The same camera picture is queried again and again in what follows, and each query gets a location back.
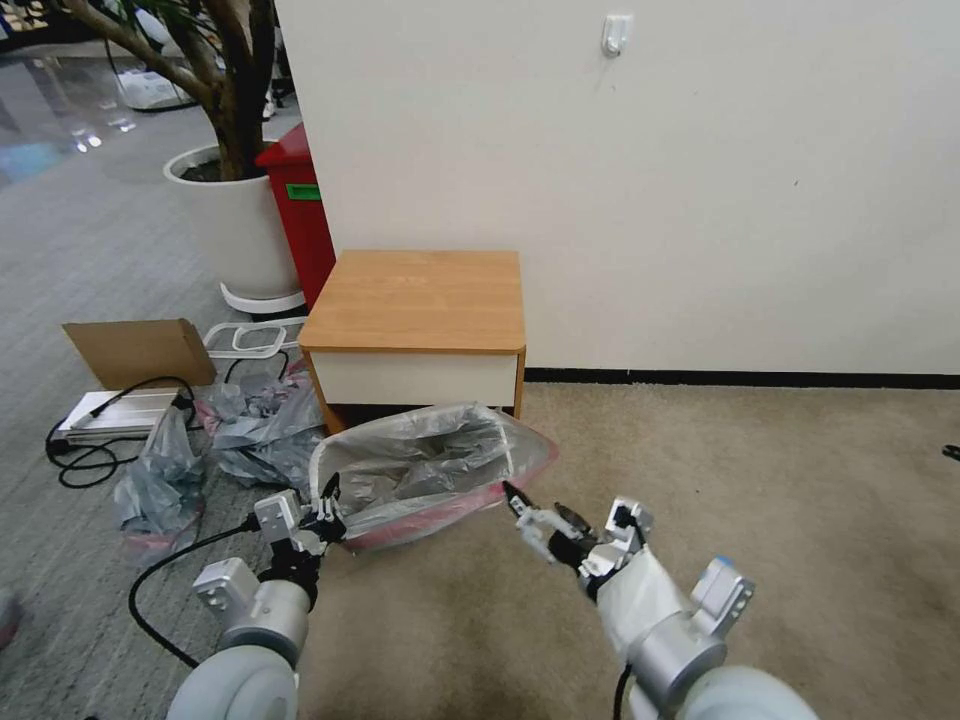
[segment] red bin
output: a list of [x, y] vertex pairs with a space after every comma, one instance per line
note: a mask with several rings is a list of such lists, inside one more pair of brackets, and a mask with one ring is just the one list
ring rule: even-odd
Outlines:
[[260, 153], [257, 165], [270, 176], [303, 297], [312, 308], [336, 257], [303, 123]]

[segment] white plant pot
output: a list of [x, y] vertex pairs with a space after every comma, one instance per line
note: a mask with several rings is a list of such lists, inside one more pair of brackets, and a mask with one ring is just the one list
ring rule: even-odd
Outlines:
[[216, 145], [177, 155], [163, 166], [220, 281], [226, 302], [244, 312], [273, 313], [304, 303], [270, 179], [194, 182], [187, 168], [219, 157]]

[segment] potted plant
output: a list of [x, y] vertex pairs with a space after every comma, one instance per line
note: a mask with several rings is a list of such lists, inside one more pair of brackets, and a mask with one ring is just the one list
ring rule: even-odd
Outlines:
[[[269, 180], [263, 107], [273, 70], [272, 0], [62, 0], [97, 34], [129, 50], [203, 108], [216, 145], [194, 148], [164, 167], [185, 205], [226, 301], [251, 313], [303, 303]], [[183, 61], [151, 44], [143, 13], [158, 18]]]

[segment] cardboard flap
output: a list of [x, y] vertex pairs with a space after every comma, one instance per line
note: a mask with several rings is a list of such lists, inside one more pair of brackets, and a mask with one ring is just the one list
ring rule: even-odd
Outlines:
[[191, 385], [209, 385], [217, 376], [200, 334], [183, 318], [66, 323], [63, 329], [107, 390], [158, 375], [176, 375]]

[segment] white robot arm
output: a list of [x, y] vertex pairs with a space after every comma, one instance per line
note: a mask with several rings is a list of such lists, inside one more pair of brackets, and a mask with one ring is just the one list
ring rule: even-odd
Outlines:
[[221, 650], [200, 663], [177, 691], [167, 720], [294, 720], [297, 661], [307, 615], [317, 600], [320, 563], [346, 528], [334, 476], [316, 513], [293, 490], [254, 505], [270, 543], [270, 569], [259, 577], [240, 558], [207, 565], [193, 583], [220, 621]]
[[[674, 584], [647, 544], [653, 516], [618, 497], [601, 533], [569, 508], [543, 510], [510, 483], [510, 509], [524, 540], [549, 562], [573, 568], [632, 676], [635, 720], [816, 720], [789, 686], [753, 668], [721, 668], [725, 637], [753, 597], [754, 583], [729, 560], [714, 558], [689, 597]], [[545, 539], [546, 532], [552, 531]]]
[[[334, 476], [313, 506], [287, 490], [255, 505], [273, 551], [255, 576], [240, 558], [204, 568], [194, 592], [220, 620], [221, 650], [180, 687], [167, 720], [294, 720], [296, 666], [317, 598], [321, 560], [345, 534]], [[573, 568], [625, 665], [615, 715], [632, 677], [635, 720], [817, 720], [787, 685], [760, 670], [721, 667], [725, 637], [754, 593], [754, 583], [714, 558], [689, 597], [647, 545], [653, 516], [640, 503], [614, 500], [599, 534], [572, 510], [534, 505], [504, 483], [524, 540], [549, 562]]]

